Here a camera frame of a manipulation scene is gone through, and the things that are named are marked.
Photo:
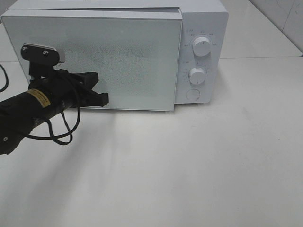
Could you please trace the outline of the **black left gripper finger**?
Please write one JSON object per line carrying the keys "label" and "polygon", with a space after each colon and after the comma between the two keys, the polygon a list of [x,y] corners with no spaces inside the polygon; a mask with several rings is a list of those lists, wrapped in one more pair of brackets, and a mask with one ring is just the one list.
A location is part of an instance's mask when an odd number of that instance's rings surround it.
{"label": "black left gripper finger", "polygon": [[93,90],[77,89],[77,94],[77,107],[104,107],[108,104],[108,93],[99,94]]}
{"label": "black left gripper finger", "polygon": [[99,82],[99,76],[96,72],[69,73],[67,70],[57,70],[56,73],[71,83],[77,90],[91,91]]}

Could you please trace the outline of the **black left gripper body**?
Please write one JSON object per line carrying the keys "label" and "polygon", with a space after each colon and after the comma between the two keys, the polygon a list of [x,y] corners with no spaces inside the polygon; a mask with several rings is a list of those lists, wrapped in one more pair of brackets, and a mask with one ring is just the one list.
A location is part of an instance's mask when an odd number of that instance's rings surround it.
{"label": "black left gripper body", "polygon": [[80,92],[78,85],[83,82],[75,74],[56,70],[53,75],[31,81],[28,93],[42,108],[59,106],[60,109],[78,108]]}

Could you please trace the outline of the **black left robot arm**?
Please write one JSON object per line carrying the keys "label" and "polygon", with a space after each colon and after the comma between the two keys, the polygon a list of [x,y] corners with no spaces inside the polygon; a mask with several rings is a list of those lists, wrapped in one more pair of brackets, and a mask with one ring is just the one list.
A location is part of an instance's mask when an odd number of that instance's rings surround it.
{"label": "black left robot arm", "polygon": [[[45,78],[33,80],[28,90],[0,103],[0,153],[10,154],[23,138],[52,140],[59,145],[68,145],[61,139],[69,137],[80,123],[82,107],[104,107],[109,102],[108,93],[96,93],[98,73],[72,74],[66,70],[53,70]],[[50,121],[64,110],[77,109],[73,127],[66,120],[67,132],[55,135]]]}

